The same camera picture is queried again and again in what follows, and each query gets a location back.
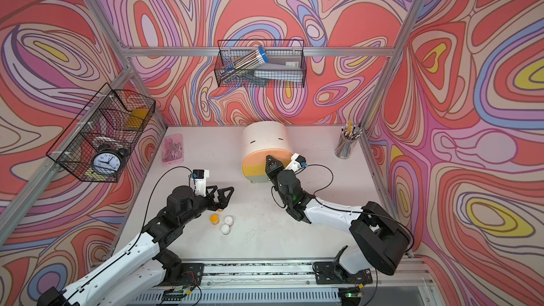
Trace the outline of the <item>peach top drawer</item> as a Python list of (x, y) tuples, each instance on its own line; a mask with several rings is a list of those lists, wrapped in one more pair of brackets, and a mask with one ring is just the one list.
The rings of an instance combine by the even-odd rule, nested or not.
[(258, 150), (249, 153), (243, 160), (243, 166), (264, 166), (266, 164), (266, 158), (272, 156), (276, 160), (282, 163), (289, 163), (293, 153), (288, 150), (273, 148), (267, 150)]

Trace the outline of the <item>orange paint can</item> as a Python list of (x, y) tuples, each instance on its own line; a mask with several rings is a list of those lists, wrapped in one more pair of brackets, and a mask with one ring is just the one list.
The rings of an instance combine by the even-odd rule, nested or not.
[(212, 214), (210, 216), (210, 221), (213, 225), (218, 225), (220, 223), (220, 217), (217, 214)]

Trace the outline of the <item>yellow drawer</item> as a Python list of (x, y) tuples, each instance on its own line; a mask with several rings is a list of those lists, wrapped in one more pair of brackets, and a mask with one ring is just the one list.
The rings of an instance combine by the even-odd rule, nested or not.
[(242, 164), (242, 173), (248, 179), (266, 177), (266, 164)]

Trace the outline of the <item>white round drawer cabinet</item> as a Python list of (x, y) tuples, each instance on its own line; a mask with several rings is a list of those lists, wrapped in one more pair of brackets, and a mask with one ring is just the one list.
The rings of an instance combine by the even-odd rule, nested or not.
[[(284, 124), (275, 121), (262, 121), (247, 126), (242, 133), (242, 160), (251, 152), (279, 148), (293, 151)], [(268, 177), (247, 178), (252, 183), (266, 183)]]

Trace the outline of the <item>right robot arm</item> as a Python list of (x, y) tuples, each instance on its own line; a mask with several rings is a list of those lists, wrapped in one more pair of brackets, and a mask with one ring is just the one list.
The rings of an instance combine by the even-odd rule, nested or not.
[(394, 275), (412, 246), (411, 232), (378, 203), (350, 207), (309, 194), (297, 177), (306, 167), (305, 158), (299, 154), (294, 154), (286, 166), (270, 154), (266, 156), (266, 175), (287, 214), (298, 222), (325, 225), (354, 238), (358, 248), (343, 249), (338, 255), (341, 272), (354, 275), (374, 268), (387, 276)]

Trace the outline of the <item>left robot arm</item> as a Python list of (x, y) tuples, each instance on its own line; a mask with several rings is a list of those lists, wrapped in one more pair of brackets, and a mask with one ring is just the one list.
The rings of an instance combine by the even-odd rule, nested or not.
[(232, 186), (207, 186), (203, 195), (189, 186), (175, 188), (166, 206), (120, 252), (64, 289), (49, 288), (37, 304), (126, 305), (165, 280), (177, 280), (183, 275), (181, 259), (168, 250), (169, 245), (203, 212), (225, 209), (234, 192)]

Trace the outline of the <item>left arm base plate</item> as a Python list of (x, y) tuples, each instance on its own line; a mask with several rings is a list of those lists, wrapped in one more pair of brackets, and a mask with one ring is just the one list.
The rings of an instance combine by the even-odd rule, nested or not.
[(199, 286), (203, 278), (203, 263), (175, 263), (166, 270), (162, 286)]

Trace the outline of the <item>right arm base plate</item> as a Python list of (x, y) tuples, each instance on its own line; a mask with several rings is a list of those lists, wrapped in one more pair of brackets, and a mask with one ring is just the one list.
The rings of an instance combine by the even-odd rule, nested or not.
[(349, 273), (335, 262), (314, 262), (312, 268), (317, 285), (368, 285), (373, 283), (370, 270)]

